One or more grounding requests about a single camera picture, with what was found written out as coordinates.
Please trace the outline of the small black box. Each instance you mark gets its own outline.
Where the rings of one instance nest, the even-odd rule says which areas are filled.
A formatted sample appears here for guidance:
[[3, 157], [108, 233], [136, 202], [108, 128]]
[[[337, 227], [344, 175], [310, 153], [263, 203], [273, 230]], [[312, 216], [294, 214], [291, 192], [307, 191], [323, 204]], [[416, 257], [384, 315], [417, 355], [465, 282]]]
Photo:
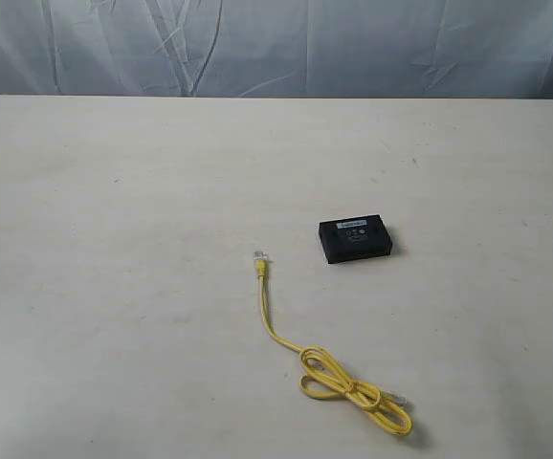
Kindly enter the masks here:
[[320, 222], [318, 236], [328, 264], [388, 256], [393, 248], [379, 214]]

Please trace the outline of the grey backdrop curtain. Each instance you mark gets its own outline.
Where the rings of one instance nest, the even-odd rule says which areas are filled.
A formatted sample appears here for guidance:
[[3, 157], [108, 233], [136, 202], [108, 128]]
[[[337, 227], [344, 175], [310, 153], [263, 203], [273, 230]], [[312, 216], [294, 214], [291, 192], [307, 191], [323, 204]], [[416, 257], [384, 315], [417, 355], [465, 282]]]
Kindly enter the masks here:
[[553, 1], [0, 1], [0, 94], [553, 98]]

